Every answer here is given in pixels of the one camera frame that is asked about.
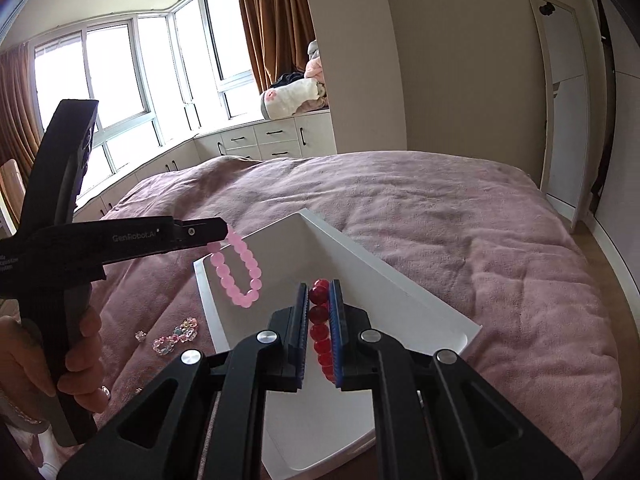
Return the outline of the person's left hand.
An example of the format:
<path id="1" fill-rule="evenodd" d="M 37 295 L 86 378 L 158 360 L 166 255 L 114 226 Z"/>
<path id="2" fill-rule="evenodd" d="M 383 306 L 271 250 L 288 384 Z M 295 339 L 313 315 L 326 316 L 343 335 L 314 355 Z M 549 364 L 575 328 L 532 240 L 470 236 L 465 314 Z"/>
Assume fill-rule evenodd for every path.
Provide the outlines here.
<path id="1" fill-rule="evenodd" d="M 101 413 L 108 395 L 102 389 L 102 323 L 93 308 L 80 321 L 82 338 L 66 354 L 66 373 L 52 379 L 46 357 L 27 330 L 15 318 L 1 319 L 1 391 L 9 402 L 31 419 L 43 419 L 40 396 L 70 394 L 85 410 Z"/>

